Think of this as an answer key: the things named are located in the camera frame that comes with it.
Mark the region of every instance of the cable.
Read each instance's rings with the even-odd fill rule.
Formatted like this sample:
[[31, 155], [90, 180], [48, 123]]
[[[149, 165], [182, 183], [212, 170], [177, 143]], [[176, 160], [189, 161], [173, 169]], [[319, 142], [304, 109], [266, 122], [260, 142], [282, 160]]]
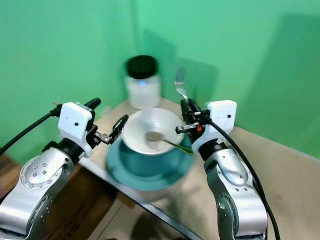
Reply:
[[28, 126], [26, 129], [24, 129], [22, 132], [20, 132], [17, 136], [12, 138], [6, 145], [4, 145], [2, 148], [0, 148], [0, 156], [4, 154], [4, 152], [10, 148], [15, 142], [17, 142], [20, 138], [22, 138], [24, 135], [26, 135], [28, 132], [30, 132], [32, 129], [34, 129], [36, 126], [43, 123], [45, 120], [47, 120], [50, 117], [59, 117], [60, 111], [61, 111], [62, 104], [58, 104], [53, 110], [51, 110], [49, 113], [41, 117], [38, 121], [35, 121], [30, 126]]
[[45, 120], [47, 120], [48, 118], [50, 118], [52, 116], [51, 113], [47, 113], [46, 115], [44, 115], [43, 117], [41, 117], [38, 121], [34, 122], [33, 124], [31, 124], [30, 126], [28, 126], [26, 129], [24, 129], [22, 132], [20, 132], [17, 136], [15, 136], [14, 138], [12, 138], [6, 145], [4, 145], [1, 149], [0, 149], [0, 156], [8, 149], [10, 148], [15, 142], [17, 142], [20, 138], [22, 138], [24, 135], [26, 135], [28, 132], [30, 132], [32, 129], [34, 129], [36, 126], [38, 126], [39, 124], [41, 124], [42, 122], [44, 122]]
[[265, 192], [263, 190], [262, 184], [258, 178], [258, 175], [256, 174], [254, 168], [252, 167], [252, 165], [250, 164], [249, 160], [247, 159], [246, 155], [242, 152], [242, 150], [240, 149], [240, 147], [238, 147], [238, 145], [232, 140], [232, 138], [226, 134], [225, 131], [223, 131], [217, 124], [215, 124], [211, 119], [209, 119], [208, 124], [210, 124], [212, 127], [214, 127], [222, 136], [225, 137], [225, 139], [233, 146], [233, 148], [237, 151], [237, 153], [240, 155], [240, 157], [242, 158], [242, 160], [244, 161], [244, 163], [247, 165], [249, 171], [252, 174], [252, 177], [254, 179], [254, 185], [256, 185], [256, 190], [259, 193], [261, 200], [263, 202], [264, 207], [266, 208], [266, 211], [268, 213], [268, 215], [270, 216], [270, 220], [273, 226], [273, 230], [274, 230], [274, 235], [275, 235], [275, 239], [276, 240], [280, 240], [280, 233], [279, 233], [279, 228], [276, 222], [276, 218], [267, 202], [266, 199], [266, 195]]

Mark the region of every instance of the beige table surface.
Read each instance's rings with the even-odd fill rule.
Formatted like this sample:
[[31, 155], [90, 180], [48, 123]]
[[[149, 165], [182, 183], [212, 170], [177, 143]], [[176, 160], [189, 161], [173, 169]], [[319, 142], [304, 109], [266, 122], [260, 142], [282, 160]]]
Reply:
[[[180, 105], [167, 99], [162, 99], [158, 108], [182, 117]], [[126, 101], [105, 113], [95, 124], [100, 133], [110, 133], [120, 117], [136, 111]], [[320, 193], [317, 181], [320, 161], [239, 127], [234, 128], [231, 136], [251, 161], [264, 186], [282, 239], [319, 239]], [[108, 146], [100, 144], [90, 160], [106, 169], [107, 153]], [[137, 192], [201, 238], [214, 240], [219, 239], [217, 210], [203, 163], [197, 156], [187, 175], [166, 190]], [[271, 224], [269, 226], [269, 239], [274, 239]]]

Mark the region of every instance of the green wall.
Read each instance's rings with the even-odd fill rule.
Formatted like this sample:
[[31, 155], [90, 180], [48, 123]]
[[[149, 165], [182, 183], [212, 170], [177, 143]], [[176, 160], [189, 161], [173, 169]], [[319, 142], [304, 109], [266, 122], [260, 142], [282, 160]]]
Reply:
[[[137, 54], [130, 1], [0, 0], [0, 145], [54, 108], [100, 97], [100, 115], [125, 97], [122, 66]], [[8, 151], [24, 163], [50, 140], [57, 118]]]
[[201, 105], [238, 103], [236, 125], [320, 157], [320, 1], [137, 0], [139, 49], [160, 62], [163, 94], [186, 67]]
[[[238, 103], [236, 125], [320, 156], [320, 2], [306, 0], [0, 0], [0, 145], [48, 110], [126, 98], [124, 61], [160, 63], [164, 97], [186, 67], [200, 105]], [[57, 119], [9, 153], [23, 163], [50, 140]]]

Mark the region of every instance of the jar lid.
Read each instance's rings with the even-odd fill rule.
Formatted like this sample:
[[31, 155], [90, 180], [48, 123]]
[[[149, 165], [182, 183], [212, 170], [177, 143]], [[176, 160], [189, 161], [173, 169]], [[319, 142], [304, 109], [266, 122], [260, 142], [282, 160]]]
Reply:
[[138, 55], [126, 63], [128, 75], [134, 79], [146, 79], [157, 72], [157, 61], [152, 56]]

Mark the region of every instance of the teal plate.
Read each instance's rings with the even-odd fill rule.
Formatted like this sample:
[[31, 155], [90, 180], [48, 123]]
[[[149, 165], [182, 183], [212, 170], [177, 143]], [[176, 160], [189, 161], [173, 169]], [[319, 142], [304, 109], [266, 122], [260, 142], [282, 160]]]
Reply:
[[[188, 137], [181, 145], [191, 146]], [[118, 182], [137, 190], [156, 191], [182, 178], [194, 160], [194, 156], [176, 148], [160, 155], [143, 155], [128, 148], [119, 137], [109, 147], [106, 166]]]

